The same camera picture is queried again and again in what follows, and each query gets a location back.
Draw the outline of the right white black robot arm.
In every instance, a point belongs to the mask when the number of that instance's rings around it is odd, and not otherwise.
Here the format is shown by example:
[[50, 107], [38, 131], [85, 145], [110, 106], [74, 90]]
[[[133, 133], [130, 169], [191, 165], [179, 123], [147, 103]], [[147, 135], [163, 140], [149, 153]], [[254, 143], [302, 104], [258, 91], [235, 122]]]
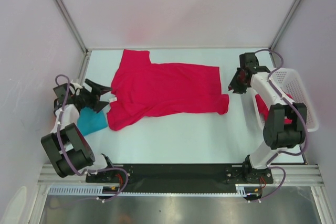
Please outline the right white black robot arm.
[[236, 94], [252, 88], [268, 109], [262, 130], [264, 141], [242, 164], [242, 178], [248, 183], [268, 173], [270, 164], [280, 154], [292, 155], [290, 149], [304, 143], [308, 134], [306, 105], [295, 102], [281, 90], [272, 77], [275, 72], [261, 66], [255, 52], [247, 52], [239, 56], [239, 67], [228, 85]]

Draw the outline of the red t shirt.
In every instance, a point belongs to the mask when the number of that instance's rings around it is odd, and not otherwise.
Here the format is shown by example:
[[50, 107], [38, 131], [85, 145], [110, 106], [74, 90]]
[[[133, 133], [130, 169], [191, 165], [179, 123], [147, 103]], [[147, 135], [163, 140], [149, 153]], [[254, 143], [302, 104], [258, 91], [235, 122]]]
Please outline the red t shirt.
[[269, 110], [259, 94], [255, 95], [255, 101], [260, 116], [261, 126], [264, 126]]
[[189, 63], [152, 63], [147, 50], [125, 49], [111, 83], [115, 100], [108, 126], [118, 131], [143, 117], [229, 110], [222, 92], [220, 68]]

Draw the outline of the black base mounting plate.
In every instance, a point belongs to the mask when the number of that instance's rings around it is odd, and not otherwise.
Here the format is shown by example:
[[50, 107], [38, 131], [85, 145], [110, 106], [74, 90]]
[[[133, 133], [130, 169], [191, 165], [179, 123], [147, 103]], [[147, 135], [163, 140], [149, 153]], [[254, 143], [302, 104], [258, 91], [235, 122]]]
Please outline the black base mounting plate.
[[242, 164], [124, 164], [126, 193], [232, 193], [236, 184], [272, 185], [269, 169]]

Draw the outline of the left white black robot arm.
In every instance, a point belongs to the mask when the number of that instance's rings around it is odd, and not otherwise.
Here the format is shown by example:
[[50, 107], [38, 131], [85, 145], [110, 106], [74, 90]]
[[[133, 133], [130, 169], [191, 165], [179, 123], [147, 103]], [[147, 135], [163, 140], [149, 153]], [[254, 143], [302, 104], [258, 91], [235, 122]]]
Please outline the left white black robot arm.
[[107, 164], [105, 155], [95, 156], [85, 137], [107, 128], [103, 109], [109, 102], [100, 98], [111, 88], [89, 79], [85, 84], [83, 87], [68, 81], [53, 88], [56, 121], [51, 132], [41, 138], [41, 144], [60, 177], [79, 175], [92, 168], [98, 170], [103, 181], [110, 182], [116, 169]]

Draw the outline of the white plastic perforated basket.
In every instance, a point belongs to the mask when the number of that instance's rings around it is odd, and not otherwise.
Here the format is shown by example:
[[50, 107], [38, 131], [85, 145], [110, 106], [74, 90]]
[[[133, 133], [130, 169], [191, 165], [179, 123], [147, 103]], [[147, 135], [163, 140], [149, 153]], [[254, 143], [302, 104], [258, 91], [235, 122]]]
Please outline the white plastic perforated basket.
[[272, 74], [276, 84], [285, 94], [292, 97], [297, 103], [304, 103], [307, 107], [306, 125], [308, 132], [315, 132], [319, 128], [319, 122], [309, 96], [299, 74], [294, 69], [280, 68]]

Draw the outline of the folded teal t shirt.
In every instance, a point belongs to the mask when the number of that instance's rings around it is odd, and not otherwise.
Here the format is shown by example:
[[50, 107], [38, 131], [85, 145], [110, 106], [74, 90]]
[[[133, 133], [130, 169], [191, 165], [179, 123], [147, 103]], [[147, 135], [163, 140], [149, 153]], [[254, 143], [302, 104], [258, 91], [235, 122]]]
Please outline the folded teal t shirt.
[[105, 129], [108, 126], [103, 111], [95, 112], [90, 108], [83, 108], [77, 121], [77, 128], [83, 136]]

